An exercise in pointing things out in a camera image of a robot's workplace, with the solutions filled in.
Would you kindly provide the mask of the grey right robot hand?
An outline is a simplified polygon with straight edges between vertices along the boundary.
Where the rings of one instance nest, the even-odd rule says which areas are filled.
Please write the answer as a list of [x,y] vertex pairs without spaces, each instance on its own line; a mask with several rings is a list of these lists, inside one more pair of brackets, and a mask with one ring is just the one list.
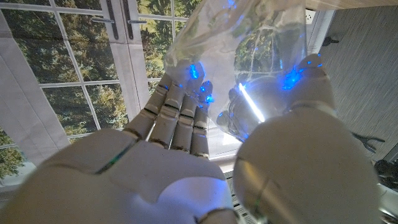
[[270,223],[379,223],[377,175],[336,117],[318,54],[290,75],[287,112],[239,148],[229,186],[205,156],[146,140],[152,100],[122,130],[102,129],[41,163],[1,210],[2,223],[237,223],[232,198]]

